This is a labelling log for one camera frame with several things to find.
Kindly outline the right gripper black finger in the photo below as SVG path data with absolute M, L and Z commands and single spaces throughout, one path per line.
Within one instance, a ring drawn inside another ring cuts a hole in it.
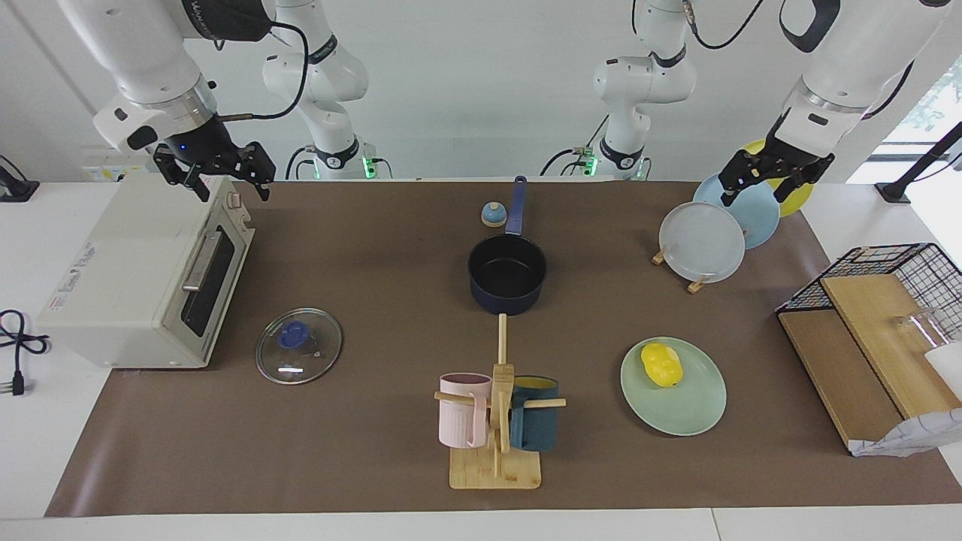
M 199 165 L 189 165 L 184 171 L 171 150 L 154 150 L 154 164 L 166 183 L 183 186 L 193 192 L 200 201 L 209 201 L 210 190 L 201 178 L 202 168 Z
M 252 185 L 262 201 L 271 196 L 269 185 L 275 181 L 275 175 L 276 165 L 258 141 L 238 150 L 238 178 Z

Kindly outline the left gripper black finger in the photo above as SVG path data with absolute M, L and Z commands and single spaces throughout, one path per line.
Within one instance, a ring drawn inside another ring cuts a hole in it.
M 787 177 L 781 180 L 779 187 L 774 189 L 774 198 L 779 203 L 784 203 L 793 192 L 806 184 L 814 185 L 821 180 L 821 176 L 831 166 L 835 160 L 834 154 L 820 158 L 815 163 L 791 169 Z
M 718 174 L 722 187 L 722 195 L 719 196 L 722 205 L 730 207 L 743 191 L 764 180 L 759 163 L 759 156 L 748 150 L 740 150 L 733 155 Z

